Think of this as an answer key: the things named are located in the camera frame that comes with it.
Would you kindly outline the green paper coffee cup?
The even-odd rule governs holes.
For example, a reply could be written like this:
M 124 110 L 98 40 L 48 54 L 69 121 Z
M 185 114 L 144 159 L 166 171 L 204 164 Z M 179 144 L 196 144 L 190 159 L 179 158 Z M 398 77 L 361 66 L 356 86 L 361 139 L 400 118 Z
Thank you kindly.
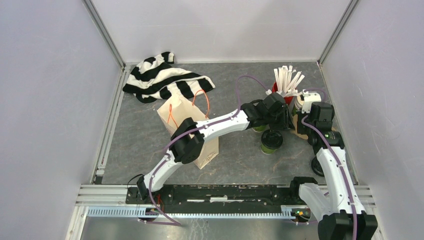
M 257 132 L 257 133 L 264 132 L 266 129 L 267 129 L 267 125 L 252 127 L 252 130 Z

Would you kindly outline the paper takeout bag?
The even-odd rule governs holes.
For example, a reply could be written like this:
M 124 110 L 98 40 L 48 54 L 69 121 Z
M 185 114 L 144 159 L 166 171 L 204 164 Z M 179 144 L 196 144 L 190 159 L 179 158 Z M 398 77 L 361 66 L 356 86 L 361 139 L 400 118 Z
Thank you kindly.
M 195 105 L 197 96 L 204 95 L 207 103 L 207 111 L 203 112 Z M 210 102 L 204 90 L 198 90 L 193 100 L 188 100 L 181 94 L 172 95 L 156 111 L 161 121 L 170 135 L 174 134 L 177 128 L 186 118 L 192 118 L 196 121 L 205 121 L 209 119 Z M 194 161 L 194 164 L 201 170 L 219 154 L 219 139 L 215 138 L 208 141 L 202 147 L 200 156 Z

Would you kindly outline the brown cardboard cup carrier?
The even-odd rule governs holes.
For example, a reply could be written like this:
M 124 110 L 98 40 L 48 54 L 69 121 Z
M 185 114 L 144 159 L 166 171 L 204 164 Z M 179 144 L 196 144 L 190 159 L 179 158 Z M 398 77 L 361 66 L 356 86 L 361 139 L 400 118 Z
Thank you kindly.
M 294 127 L 294 129 L 291 129 L 289 132 L 291 133 L 291 134 L 294 134 L 294 135 L 296 135 L 297 137 L 299 137 L 299 138 L 301 138 L 301 139 L 303 139 L 303 140 L 308 140 L 308 136 L 306 135 L 306 134 L 300 134 L 300 133 L 298 133 L 297 132 L 297 127 L 295 126 Z

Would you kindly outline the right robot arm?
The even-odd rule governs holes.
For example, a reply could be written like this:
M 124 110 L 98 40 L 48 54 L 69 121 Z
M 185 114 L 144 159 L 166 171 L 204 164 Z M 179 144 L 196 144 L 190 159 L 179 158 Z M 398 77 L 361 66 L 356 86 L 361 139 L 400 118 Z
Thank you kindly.
M 326 102 L 305 102 L 297 117 L 297 132 L 308 136 L 315 158 L 323 172 L 327 194 L 312 177 L 295 177 L 289 199 L 306 203 L 315 216 L 321 240 L 370 240 L 378 221 L 368 214 L 355 190 L 340 132 L 332 129 L 335 109 Z

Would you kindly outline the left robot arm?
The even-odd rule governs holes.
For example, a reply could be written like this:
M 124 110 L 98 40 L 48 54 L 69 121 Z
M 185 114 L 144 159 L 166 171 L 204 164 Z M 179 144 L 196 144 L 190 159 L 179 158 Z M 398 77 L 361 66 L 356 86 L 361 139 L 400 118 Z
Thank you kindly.
M 163 158 L 148 174 L 139 177 L 137 196 L 145 204 L 153 203 L 165 181 L 182 165 L 197 160 L 207 142 L 232 132 L 261 126 L 268 126 L 272 131 L 283 131 L 293 126 L 289 106 L 277 92 L 272 92 L 265 99 L 239 103 L 236 110 L 209 120 L 186 118 L 165 146 Z

